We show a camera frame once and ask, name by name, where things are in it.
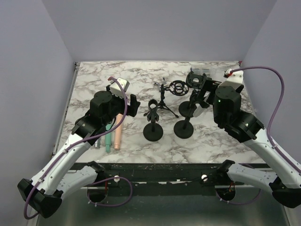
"white marble surface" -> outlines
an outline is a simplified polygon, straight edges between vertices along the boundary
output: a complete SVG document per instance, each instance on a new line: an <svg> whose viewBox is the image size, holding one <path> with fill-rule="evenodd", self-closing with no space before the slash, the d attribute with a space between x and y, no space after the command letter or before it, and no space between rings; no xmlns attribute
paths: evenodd
<svg viewBox="0 0 301 226"><path fill-rule="evenodd" d="M174 80L185 80L191 65L209 68L214 80L222 81L223 72L228 68L238 68L237 62L84 62L80 65L69 110L63 127L59 148L63 145L75 121L88 110L89 101L95 92L105 90L110 76L122 77L130 81L127 94L137 95L141 106L135 118L126 117L123 124L120 150L111 148L105 152L104 138L100 149L92 147L77 162L127 162L127 163L212 163L231 159L236 162L263 162L252 150L244 147L225 131L219 129L213 121L212 107L206 109L199 117L192 118L193 136L188 139L178 138L174 132L174 124L183 117L178 113L181 102L188 100L191 90L186 96L176 97L166 92L165 103L180 116L165 110L158 110L159 124L164 130L158 142L149 142L143 136L143 128L148 124L143 114L148 109L148 101L152 98L160 100L159 91L154 82L161 83L165 77L167 83ZM251 112L246 90L242 92L242 109Z"/></svg>

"highlighter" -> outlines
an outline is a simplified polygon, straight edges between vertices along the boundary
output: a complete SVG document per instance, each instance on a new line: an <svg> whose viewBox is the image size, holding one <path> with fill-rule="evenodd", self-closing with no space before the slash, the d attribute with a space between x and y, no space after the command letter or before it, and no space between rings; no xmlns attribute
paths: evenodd
<svg viewBox="0 0 301 226"><path fill-rule="evenodd" d="M108 124L105 129L106 130L109 130L111 129L112 127L112 124ZM111 149L111 133L108 133L104 136L104 140L105 140L105 151L106 153L109 153L110 152L110 149Z"/></svg>
<svg viewBox="0 0 301 226"><path fill-rule="evenodd" d="M116 125L121 121L122 114L117 115L116 117ZM122 131L122 124L118 126L118 128L115 130L115 140L114 140L114 149L119 150L120 149L120 141L121 141L121 131Z"/></svg>

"metal floor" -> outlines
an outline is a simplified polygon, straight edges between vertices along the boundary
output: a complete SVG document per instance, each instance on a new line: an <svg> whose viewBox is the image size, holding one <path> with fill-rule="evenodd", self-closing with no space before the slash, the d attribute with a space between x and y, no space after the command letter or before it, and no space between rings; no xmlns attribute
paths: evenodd
<svg viewBox="0 0 301 226"><path fill-rule="evenodd" d="M258 189L237 189L236 201L247 201ZM125 197L109 197L110 203ZM256 202L235 206L214 196L133 197L117 208L88 205L86 190L68 197L50 218L38 219L38 226L289 226L284 207L262 192Z"/></svg>

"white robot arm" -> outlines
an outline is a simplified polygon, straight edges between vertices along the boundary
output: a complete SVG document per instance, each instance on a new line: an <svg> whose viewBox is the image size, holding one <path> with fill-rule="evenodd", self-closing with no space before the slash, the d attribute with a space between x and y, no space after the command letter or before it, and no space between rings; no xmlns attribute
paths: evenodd
<svg viewBox="0 0 301 226"><path fill-rule="evenodd" d="M232 162L227 175L232 181L272 193L278 202L294 208L301 204L300 165L267 135L267 129L255 116L240 110L241 96L235 90L242 84L243 71L231 71L225 72L227 80L215 91L214 121L230 136L255 151L274 172L263 172Z"/></svg>
<svg viewBox="0 0 301 226"><path fill-rule="evenodd" d="M76 160L87 151L95 141L115 128L123 121L126 115L135 117L140 102L131 94L130 105L127 105L125 92L129 82L125 79L117 80L107 86L107 91L95 93L90 101L90 108L82 118L75 123L63 147L50 162L31 180L22 179L18 189L25 200L24 216L27 216L27 206L31 205L43 217L50 217L62 203L62 199L81 187L101 179L105 179L102 166L95 162L88 163L83 169L74 174L66 174ZM119 113L123 118L114 128L106 131L105 127Z"/></svg>

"gray wall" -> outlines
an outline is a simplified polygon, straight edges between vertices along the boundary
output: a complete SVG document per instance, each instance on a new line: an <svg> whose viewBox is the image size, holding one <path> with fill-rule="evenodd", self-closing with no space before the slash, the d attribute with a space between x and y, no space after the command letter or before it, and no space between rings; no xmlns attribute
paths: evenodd
<svg viewBox="0 0 301 226"><path fill-rule="evenodd" d="M300 0L278 0L243 62L243 66L271 66L282 74L285 94L271 133L299 162L301 162L300 10ZM251 70L245 73L245 81L257 116L267 125L280 95L279 79L272 72Z"/></svg>
<svg viewBox="0 0 301 226"><path fill-rule="evenodd" d="M275 0L43 0L77 61L242 60Z"/></svg>
<svg viewBox="0 0 301 226"><path fill-rule="evenodd" d="M16 186L50 159L74 65L40 0L0 5L0 225L21 226Z"/></svg>

